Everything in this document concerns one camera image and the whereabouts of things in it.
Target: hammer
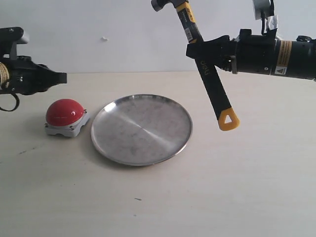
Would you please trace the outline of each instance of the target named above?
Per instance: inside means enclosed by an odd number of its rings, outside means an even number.
[[[203,42],[203,38],[196,25],[193,12],[188,0],[152,0],[155,11],[160,11],[167,3],[172,3],[177,10],[189,43]],[[197,69],[204,83],[208,97],[213,106],[219,128],[222,131],[229,131],[239,126],[239,119],[236,116],[229,99],[226,95],[221,80],[217,74],[215,65],[207,59],[196,59]]]

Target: red dome button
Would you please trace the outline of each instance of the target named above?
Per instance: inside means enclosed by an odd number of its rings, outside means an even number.
[[[68,126],[82,118],[84,109],[72,99],[57,100],[48,108],[46,121],[52,126]]]

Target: white table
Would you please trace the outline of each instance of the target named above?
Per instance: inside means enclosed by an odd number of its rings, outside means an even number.
[[[69,75],[0,113],[1,237],[314,237],[316,83],[221,72],[240,127],[219,130],[197,72]],[[178,156],[122,167],[79,137],[44,132],[48,106],[92,113],[134,93],[183,105],[194,123]],[[0,104],[13,99],[1,96]]]

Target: white wall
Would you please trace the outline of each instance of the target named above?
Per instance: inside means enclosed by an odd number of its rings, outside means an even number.
[[[316,38],[316,1],[275,0],[280,33]],[[260,33],[252,0],[191,0],[205,40],[240,28]],[[172,5],[155,12],[150,0],[1,0],[0,27],[21,26],[30,35],[19,54],[51,69],[74,72],[196,70],[185,56],[186,37]],[[101,37],[109,38],[103,42]]]

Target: stainless steel plate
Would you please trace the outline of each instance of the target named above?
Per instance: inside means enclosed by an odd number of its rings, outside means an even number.
[[[93,121],[95,148],[115,162],[146,166],[181,152],[192,133],[192,120],[177,102],[139,94],[105,106]]]

